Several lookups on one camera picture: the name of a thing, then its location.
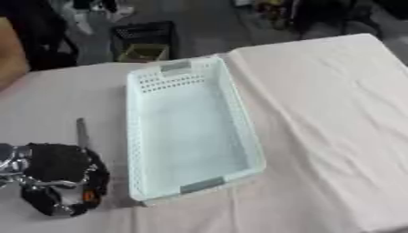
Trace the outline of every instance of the white shoe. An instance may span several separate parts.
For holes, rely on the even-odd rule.
[[[111,13],[107,11],[107,20],[112,23],[115,23],[122,18],[128,17],[135,12],[135,8],[133,6],[119,6],[115,13]]]
[[[81,32],[87,35],[94,34],[94,30],[92,29],[91,25],[87,21],[87,11],[86,10],[76,10],[74,9],[72,2],[69,2],[64,5],[64,11],[68,13],[72,19],[74,19],[76,26]]]

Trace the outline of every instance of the black crate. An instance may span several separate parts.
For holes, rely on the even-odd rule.
[[[178,36],[171,21],[114,26],[110,42],[114,61],[134,44],[166,45],[169,47],[169,59],[178,58]]]

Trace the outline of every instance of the floor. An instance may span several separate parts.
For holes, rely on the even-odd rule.
[[[60,0],[52,0],[59,7]],[[137,12],[117,25],[172,20],[178,29],[180,58],[228,52],[242,46],[255,46],[294,41],[297,35],[276,31],[246,8],[234,8],[230,0],[121,0],[133,5]],[[380,7],[374,8],[373,18],[381,24],[383,42],[408,65],[408,22],[398,21]],[[89,15],[94,35],[83,35],[73,26],[69,35],[79,45],[80,65],[112,61],[109,49],[110,24],[103,13]],[[349,33],[371,33],[361,25],[350,26]],[[304,39],[336,36],[337,28],[316,25]]]

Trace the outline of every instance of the basket handle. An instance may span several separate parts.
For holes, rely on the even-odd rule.
[[[225,184],[224,177],[216,177],[212,179],[207,179],[201,182],[193,183],[190,185],[180,187],[181,194],[188,194],[196,191],[200,191],[202,189],[207,189],[216,186],[222,186]]]
[[[191,73],[191,63],[182,61],[160,66],[160,71],[163,76],[175,76]]]

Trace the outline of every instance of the white tablecloth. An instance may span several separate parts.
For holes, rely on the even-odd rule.
[[[0,141],[76,143],[85,117],[112,173],[99,209],[43,217],[0,190],[1,232],[329,233],[408,226],[408,70],[352,35],[237,49],[225,56],[265,151],[243,184],[152,208],[128,198],[126,74],[136,64],[36,72],[0,93]]]

